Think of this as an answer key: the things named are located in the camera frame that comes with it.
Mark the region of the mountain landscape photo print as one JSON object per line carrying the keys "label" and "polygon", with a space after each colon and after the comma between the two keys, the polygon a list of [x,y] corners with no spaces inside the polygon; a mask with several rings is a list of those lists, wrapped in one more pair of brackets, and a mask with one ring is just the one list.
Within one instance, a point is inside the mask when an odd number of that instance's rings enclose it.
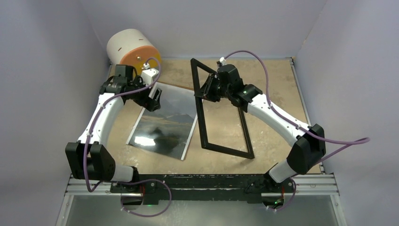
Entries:
{"label": "mountain landscape photo print", "polygon": [[197,122],[194,91],[157,82],[160,109],[142,109],[127,144],[184,160]]}

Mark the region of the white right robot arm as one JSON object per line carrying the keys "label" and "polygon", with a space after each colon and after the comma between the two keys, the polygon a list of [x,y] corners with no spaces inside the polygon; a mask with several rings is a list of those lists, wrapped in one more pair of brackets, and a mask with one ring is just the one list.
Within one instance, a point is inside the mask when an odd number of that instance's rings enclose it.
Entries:
{"label": "white right robot arm", "polygon": [[271,192],[282,187],[283,181],[306,174],[326,154],[324,137],[319,125],[309,126],[285,111],[277,114],[278,107],[268,102],[267,96],[253,84],[244,84],[238,69],[227,64],[210,73],[197,96],[211,102],[228,99],[233,106],[265,122],[291,146],[287,158],[264,174],[265,188]]}

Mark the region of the wooden picture frame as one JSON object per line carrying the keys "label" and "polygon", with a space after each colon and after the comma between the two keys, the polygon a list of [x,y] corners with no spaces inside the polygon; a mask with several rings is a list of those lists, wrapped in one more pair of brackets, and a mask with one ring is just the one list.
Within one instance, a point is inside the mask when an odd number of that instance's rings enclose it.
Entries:
{"label": "wooden picture frame", "polygon": [[254,159],[245,112],[253,85],[244,88],[231,98],[211,102],[200,97],[200,88],[210,74],[217,73],[199,60],[190,60],[195,104],[198,118],[200,145],[203,149],[236,157]]}

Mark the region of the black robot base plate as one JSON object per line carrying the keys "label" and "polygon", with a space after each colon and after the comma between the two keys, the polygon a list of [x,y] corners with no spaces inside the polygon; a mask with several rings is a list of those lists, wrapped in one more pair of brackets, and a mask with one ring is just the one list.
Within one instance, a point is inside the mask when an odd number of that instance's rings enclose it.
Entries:
{"label": "black robot base plate", "polygon": [[144,196],[145,205],[159,201],[245,201],[273,205],[294,191],[289,179],[270,184],[263,174],[141,174],[139,185],[113,182],[112,194]]}

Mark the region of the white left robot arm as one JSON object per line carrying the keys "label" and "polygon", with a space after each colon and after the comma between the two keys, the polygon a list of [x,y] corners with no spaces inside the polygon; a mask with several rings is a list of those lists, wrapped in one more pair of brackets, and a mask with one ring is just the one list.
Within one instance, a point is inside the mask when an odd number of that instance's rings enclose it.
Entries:
{"label": "white left robot arm", "polygon": [[130,193],[140,188],[137,169],[117,164],[106,145],[116,117],[128,100],[150,112],[160,109],[162,91],[150,87],[159,75],[159,70],[148,63],[141,74],[133,66],[115,66],[115,75],[100,87],[96,109],[86,129],[76,142],[66,145],[65,153],[75,179],[122,182],[122,187]]}

